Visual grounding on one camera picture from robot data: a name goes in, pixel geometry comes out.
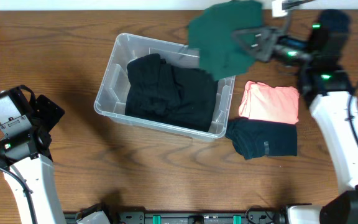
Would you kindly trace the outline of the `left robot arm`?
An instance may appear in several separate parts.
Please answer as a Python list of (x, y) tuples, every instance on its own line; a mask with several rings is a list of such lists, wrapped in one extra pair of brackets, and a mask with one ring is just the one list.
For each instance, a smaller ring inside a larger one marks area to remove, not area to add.
[(0, 93), (0, 170), (22, 223), (65, 223), (55, 186), (50, 131), (65, 114), (44, 95), (19, 85)]

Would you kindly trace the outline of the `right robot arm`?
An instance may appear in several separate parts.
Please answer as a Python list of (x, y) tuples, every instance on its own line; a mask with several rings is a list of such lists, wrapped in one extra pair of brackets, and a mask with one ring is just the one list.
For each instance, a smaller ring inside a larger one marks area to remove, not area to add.
[(324, 206), (287, 205), (271, 223), (358, 223), (358, 106), (356, 91), (339, 59), (350, 34), (349, 16), (320, 12), (308, 40), (286, 28), (238, 29), (232, 38), (261, 62), (276, 59), (299, 66), (298, 89), (317, 122), (334, 164), (339, 194)]

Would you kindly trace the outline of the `dark green garment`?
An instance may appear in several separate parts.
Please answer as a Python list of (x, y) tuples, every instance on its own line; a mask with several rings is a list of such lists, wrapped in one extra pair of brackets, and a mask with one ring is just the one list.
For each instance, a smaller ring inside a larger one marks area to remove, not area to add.
[(258, 1), (228, 1), (205, 9), (188, 24), (188, 45), (199, 50), (199, 67), (215, 80), (241, 75), (255, 59), (232, 38), (239, 29), (263, 25)]

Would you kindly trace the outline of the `pink garment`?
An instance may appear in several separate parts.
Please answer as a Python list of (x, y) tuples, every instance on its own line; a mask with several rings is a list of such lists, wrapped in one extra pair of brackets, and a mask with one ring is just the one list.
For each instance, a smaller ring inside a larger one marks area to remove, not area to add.
[(248, 81), (238, 109), (240, 117), (296, 124), (299, 109), (298, 90), (292, 86), (271, 87), (262, 82)]

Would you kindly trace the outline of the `small black garment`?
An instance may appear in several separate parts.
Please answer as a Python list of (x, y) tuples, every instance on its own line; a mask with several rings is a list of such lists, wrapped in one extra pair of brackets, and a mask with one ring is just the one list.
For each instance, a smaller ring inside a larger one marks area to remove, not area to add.
[(181, 103), (173, 67), (159, 54), (149, 54), (127, 65), (130, 89), (126, 115), (162, 118)]

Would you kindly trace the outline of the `large black garment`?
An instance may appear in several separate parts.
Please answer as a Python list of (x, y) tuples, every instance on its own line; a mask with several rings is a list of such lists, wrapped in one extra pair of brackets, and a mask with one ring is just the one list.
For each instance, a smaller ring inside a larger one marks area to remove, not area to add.
[(160, 122), (207, 132), (217, 89), (217, 81), (200, 69), (162, 65), (151, 113)]

